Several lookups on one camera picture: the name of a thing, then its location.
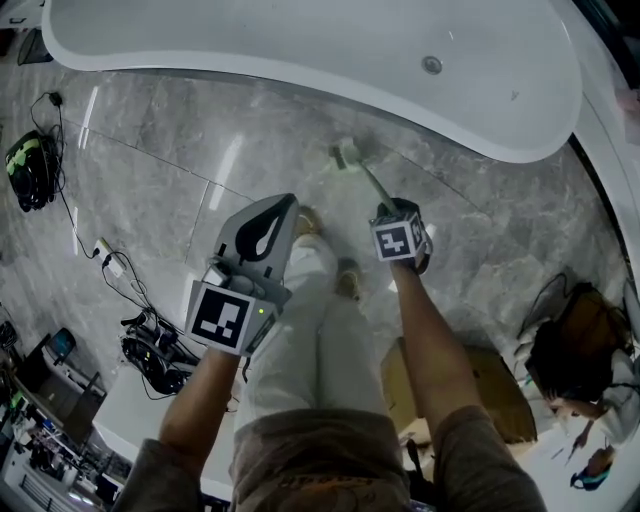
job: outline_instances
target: marble floor tile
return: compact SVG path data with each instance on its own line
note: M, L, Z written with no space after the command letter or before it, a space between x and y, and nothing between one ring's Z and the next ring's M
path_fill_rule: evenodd
M224 223L251 203L251 199L209 183L187 256L187 265L196 269L200 277L209 266L209 259L213 256L213 249Z
M163 77L138 148L258 199L297 190L345 133L260 86Z
M348 126L354 137L375 139L426 170L433 167L432 145L437 147L444 141L451 152L458 151L458 148L465 150L455 142L406 119L353 101L299 94L293 94L292 97Z
M98 237L124 249L151 301L178 326L229 216L293 192L319 213L337 255L359 263L360 309L372 350L384 357L401 332L397 293L369 233L379 198L364 176L337 172L328 156L344 136L365 148L390 194L416 202L435 227L423 282L464 343L508 352L538 292L563 270L619 301L624 260L568 146L518 166L355 104L274 92L260 80L81 73L55 62L18 68L1 60L0 73L2 154L32 129L33 101L59 90L65 196L78 208L80 236L90 251ZM85 141L80 125L95 88ZM55 109L41 107L37 119L56 122ZM121 364L119 321L137 308L105 285L95 261L74 254L60 198L24 214L0 173L0 230L0 300L25 347L65 326L109 387ZM136 300L130 279L110 282Z
M544 265L535 256L508 232L497 230L463 300L509 326L515 336L546 277Z
M65 124L69 140L80 128ZM184 262L207 182L93 131L65 153L65 196L81 237L137 256Z

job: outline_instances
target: white pants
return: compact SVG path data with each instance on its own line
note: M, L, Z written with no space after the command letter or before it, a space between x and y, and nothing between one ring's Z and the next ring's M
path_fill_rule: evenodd
M336 273L336 257L322 238L296 240L285 273L293 296L251 360L236 431L296 409L387 414L371 331L357 303L333 293Z

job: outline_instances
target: foot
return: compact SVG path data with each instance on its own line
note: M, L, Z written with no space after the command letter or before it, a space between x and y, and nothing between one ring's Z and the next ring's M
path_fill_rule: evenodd
M295 239L303 235L319 235L322 231L320 217L308 206L301 206L296 223Z
M342 259L338 262L336 294L356 302L360 300L360 269L355 261Z

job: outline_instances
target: electronic device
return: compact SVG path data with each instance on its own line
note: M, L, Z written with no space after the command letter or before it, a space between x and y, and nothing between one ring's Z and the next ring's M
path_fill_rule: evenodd
M54 200L60 168L54 139L35 130L27 133L7 151L5 164L23 211Z
M380 261L409 258L419 261L433 251L431 238L417 212L401 210L373 219L369 224Z
M251 357L291 292L281 283L298 219L293 194L268 197L222 227L205 280L194 281L185 334L231 354Z

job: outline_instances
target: person's left arm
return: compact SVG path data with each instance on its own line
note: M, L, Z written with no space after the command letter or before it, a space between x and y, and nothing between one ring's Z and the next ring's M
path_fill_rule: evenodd
M194 512L200 477L226 412L240 358L209 349L146 439L113 512Z

